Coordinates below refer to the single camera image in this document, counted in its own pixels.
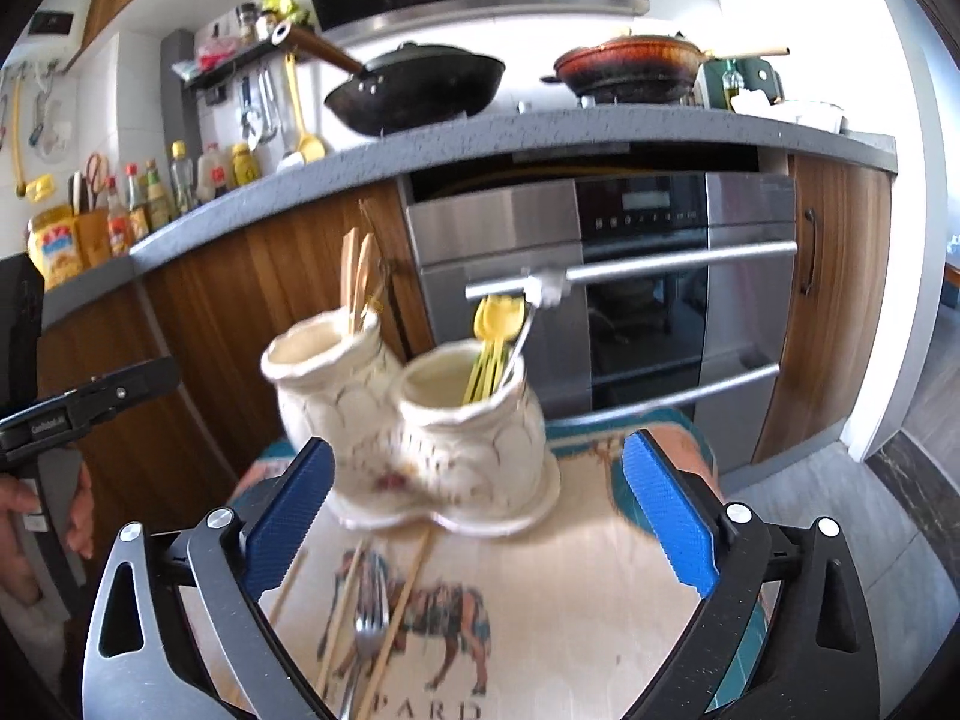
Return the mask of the person's hand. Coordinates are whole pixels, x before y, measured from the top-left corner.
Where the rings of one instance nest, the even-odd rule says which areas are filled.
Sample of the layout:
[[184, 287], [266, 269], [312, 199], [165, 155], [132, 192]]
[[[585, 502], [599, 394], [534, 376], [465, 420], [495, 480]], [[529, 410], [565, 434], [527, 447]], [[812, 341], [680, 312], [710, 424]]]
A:
[[[21, 550], [11, 517], [32, 514], [39, 507], [39, 497], [11, 476], [2, 476], [2, 589], [21, 605], [36, 605], [41, 589], [25, 553]], [[80, 465], [78, 483], [70, 502], [68, 532], [65, 543], [78, 556], [91, 559], [94, 551], [94, 496], [93, 483], [86, 463]]]

